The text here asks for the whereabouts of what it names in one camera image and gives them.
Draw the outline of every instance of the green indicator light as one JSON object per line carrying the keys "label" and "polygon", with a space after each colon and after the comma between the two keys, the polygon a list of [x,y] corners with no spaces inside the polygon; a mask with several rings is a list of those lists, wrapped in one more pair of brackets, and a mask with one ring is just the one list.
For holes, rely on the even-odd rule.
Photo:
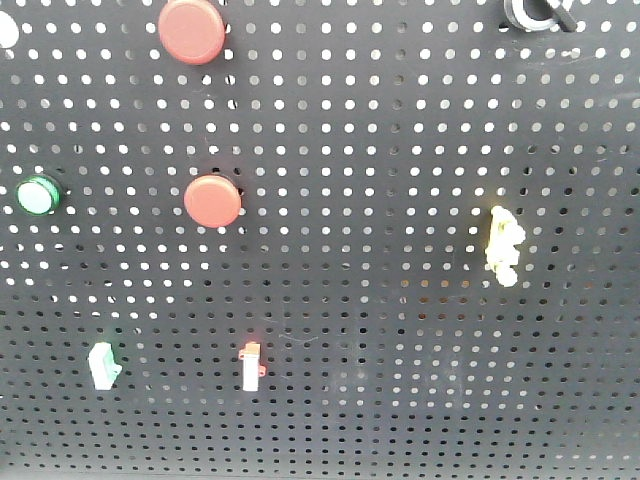
{"label": "green indicator light", "polygon": [[16,199],[31,215],[46,215],[60,206],[60,184],[46,175],[31,175],[16,187]]}

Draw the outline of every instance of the electrical component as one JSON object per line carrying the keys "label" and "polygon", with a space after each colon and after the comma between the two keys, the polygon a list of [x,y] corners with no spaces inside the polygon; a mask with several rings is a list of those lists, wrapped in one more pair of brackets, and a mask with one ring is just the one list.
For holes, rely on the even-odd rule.
{"label": "electrical component", "polygon": [[113,358],[111,344],[96,343],[89,353],[89,368],[96,390],[111,390],[114,382],[122,372],[122,366]]}
{"label": "electrical component", "polygon": [[208,0],[171,0],[158,19],[160,41],[175,59],[202,65],[218,56],[225,25]]}
{"label": "electrical component", "polygon": [[258,391],[258,379],[267,374],[267,368],[260,365],[260,344],[247,343],[240,350],[238,358],[242,360],[242,390],[245,392]]}
{"label": "electrical component", "polygon": [[30,215],[47,215],[60,206],[62,187],[48,175],[30,175],[16,187],[18,205]]}
{"label": "electrical component", "polygon": [[496,274],[498,283],[503,287],[513,287],[518,274],[512,268],[518,265],[520,252],[515,245],[525,241],[527,235],[513,214],[506,208],[496,205],[491,209],[493,219],[489,233],[489,245],[485,250],[487,263]]}
{"label": "electrical component", "polygon": [[[569,9],[573,0],[504,0],[504,11],[509,21],[516,27],[530,32],[549,30],[559,24],[565,32],[578,30],[578,23]],[[546,18],[533,13],[534,7],[538,12],[548,11]]]}
{"label": "electrical component", "polygon": [[231,180],[221,175],[204,175],[187,187],[184,206],[189,216],[200,225],[218,228],[238,218],[242,201]]}

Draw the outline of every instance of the hole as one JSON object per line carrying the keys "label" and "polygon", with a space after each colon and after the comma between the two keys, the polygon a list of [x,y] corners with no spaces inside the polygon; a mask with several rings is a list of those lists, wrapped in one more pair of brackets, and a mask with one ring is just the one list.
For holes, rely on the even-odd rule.
{"label": "hole", "polygon": [[20,29],[11,16],[0,12],[0,48],[11,48],[20,38]]}

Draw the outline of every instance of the red button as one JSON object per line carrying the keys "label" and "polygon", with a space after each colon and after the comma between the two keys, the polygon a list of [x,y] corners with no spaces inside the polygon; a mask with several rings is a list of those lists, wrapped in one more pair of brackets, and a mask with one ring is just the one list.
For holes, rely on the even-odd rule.
{"label": "red button", "polygon": [[236,186],[219,175],[196,178],[184,194],[187,212],[197,223],[210,228],[224,227],[240,214],[242,202]]}
{"label": "red button", "polygon": [[173,57],[202,65],[218,56],[224,44],[224,22],[207,0],[170,0],[158,20],[160,41]]}

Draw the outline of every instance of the pegboard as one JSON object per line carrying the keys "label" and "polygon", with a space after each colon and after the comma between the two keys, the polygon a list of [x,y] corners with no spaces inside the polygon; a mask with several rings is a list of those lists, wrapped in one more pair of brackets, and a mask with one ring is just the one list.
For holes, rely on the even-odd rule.
{"label": "pegboard", "polygon": [[[567,34],[498,0],[216,1],[199,67],[164,3],[0,2],[1,474],[637,478],[640,2]],[[39,171],[69,194],[29,217]],[[212,171],[243,192],[217,230],[182,203]]]}

